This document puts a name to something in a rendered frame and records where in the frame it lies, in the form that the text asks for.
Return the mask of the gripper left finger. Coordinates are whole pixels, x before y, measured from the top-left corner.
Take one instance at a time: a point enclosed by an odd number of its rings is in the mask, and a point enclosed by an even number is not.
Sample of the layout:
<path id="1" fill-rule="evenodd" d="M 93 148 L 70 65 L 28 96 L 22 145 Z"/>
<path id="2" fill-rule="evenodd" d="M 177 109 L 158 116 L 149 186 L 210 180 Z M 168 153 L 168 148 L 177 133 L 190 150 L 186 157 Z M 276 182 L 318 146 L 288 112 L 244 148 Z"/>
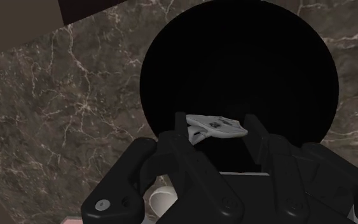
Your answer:
<path id="1" fill-rule="evenodd" d="M 158 140 L 135 139 L 81 206 L 83 224 L 142 224 L 143 195 L 168 174 L 178 199 L 156 224 L 240 224 L 244 204 L 188 140 L 185 113 Z"/>

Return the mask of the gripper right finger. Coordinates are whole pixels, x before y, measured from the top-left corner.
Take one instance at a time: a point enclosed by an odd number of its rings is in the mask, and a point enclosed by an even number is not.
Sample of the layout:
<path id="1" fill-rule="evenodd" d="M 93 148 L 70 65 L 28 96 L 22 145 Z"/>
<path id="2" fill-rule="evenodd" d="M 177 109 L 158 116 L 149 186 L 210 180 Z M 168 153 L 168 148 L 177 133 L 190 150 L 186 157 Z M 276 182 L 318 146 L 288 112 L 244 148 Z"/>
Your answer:
<path id="1" fill-rule="evenodd" d="M 272 179 L 281 224 L 355 224 L 358 168 L 319 143 L 293 146 L 270 134 L 255 115 L 246 115 L 243 141 L 253 161 Z"/>

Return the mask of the white object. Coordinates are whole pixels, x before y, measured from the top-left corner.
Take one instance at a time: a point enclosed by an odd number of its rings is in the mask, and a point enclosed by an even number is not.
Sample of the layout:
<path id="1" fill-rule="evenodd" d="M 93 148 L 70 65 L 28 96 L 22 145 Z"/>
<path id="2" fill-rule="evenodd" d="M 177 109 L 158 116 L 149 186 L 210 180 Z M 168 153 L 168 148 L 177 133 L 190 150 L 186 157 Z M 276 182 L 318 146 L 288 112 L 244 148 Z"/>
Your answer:
<path id="1" fill-rule="evenodd" d="M 229 139 L 244 137 L 248 131 L 239 121 L 222 116 L 186 115 L 188 140 L 192 145 L 208 137 Z"/>

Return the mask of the white cup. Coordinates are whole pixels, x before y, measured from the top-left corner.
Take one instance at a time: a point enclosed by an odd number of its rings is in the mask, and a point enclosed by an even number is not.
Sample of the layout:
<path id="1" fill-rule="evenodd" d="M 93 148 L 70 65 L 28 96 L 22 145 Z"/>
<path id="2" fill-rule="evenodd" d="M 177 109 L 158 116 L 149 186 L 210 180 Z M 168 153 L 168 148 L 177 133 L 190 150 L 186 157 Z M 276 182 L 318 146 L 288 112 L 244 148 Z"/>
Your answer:
<path id="1" fill-rule="evenodd" d="M 178 199 L 173 186 L 161 186 L 149 197 L 149 206 L 157 217 L 162 217 Z"/>

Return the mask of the black round plate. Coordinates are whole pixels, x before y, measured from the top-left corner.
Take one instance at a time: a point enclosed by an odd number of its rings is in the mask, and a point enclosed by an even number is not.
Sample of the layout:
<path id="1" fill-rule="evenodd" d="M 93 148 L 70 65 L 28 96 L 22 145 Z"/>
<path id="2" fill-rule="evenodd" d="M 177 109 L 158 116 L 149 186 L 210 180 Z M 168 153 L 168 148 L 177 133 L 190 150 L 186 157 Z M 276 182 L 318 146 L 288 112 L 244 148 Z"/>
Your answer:
<path id="1" fill-rule="evenodd" d="M 142 63 L 141 104 L 153 133 L 175 113 L 256 115 L 291 144 L 318 143 L 338 105 L 338 74 L 316 31 L 263 0 L 211 0 L 170 21 Z"/>

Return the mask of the pink object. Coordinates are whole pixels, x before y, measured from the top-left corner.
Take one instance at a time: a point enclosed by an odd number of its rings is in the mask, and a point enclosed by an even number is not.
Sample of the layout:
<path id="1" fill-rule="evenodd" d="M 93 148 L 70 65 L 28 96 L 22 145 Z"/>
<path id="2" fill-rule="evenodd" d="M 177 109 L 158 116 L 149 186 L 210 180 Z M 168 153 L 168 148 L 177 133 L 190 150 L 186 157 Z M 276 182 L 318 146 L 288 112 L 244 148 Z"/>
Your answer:
<path id="1" fill-rule="evenodd" d="M 67 216 L 60 224 L 83 224 L 83 220 L 77 216 Z"/>

